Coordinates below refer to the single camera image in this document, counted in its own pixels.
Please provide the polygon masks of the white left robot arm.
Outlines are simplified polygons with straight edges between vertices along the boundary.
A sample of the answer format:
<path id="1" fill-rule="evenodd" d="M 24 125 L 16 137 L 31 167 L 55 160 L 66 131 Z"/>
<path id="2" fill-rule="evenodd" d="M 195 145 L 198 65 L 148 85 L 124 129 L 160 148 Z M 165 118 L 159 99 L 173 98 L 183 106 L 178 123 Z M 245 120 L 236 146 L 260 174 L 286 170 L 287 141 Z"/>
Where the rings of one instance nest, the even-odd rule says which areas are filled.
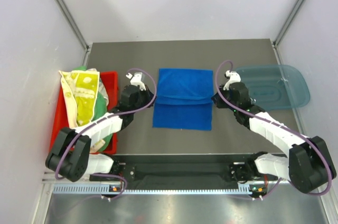
<path id="1" fill-rule="evenodd" d="M 102 173 L 109 180 L 119 176 L 120 168 L 106 154 L 91 154 L 90 149 L 101 139 L 125 129 L 134 113 L 153 105 L 155 95 L 144 86 L 124 87 L 117 105 L 102 117 L 77 128 L 59 130 L 49 151 L 45 166 L 57 179 L 79 181 L 85 175 Z"/>

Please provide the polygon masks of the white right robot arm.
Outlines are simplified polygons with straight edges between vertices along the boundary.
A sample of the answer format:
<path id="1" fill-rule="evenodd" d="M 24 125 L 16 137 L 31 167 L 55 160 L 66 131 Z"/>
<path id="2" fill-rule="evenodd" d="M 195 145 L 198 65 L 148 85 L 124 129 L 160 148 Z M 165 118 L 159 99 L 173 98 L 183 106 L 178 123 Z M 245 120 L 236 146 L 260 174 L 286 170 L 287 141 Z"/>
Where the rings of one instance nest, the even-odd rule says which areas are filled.
<path id="1" fill-rule="evenodd" d="M 247 174 L 257 180 L 271 174 L 289 181 L 298 191 L 308 194 L 323 184 L 329 190 L 337 173 L 325 140 L 309 138 L 273 119 L 264 109 L 254 105 L 244 83 L 220 85 L 212 97 L 217 108 L 232 110 L 236 121 L 262 136 L 284 156 L 266 152 L 254 154 L 247 165 Z"/>

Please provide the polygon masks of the blue towel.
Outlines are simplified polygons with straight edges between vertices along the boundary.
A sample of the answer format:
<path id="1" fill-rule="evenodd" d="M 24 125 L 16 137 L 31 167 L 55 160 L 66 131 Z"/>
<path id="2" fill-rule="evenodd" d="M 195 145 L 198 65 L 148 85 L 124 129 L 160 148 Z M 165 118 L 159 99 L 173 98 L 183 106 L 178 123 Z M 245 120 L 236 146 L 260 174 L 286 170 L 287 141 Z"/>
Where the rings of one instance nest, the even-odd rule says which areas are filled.
<path id="1" fill-rule="evenodd" d="M 154 128 L 212 129 L 213 71 L 160 68 Z"/>

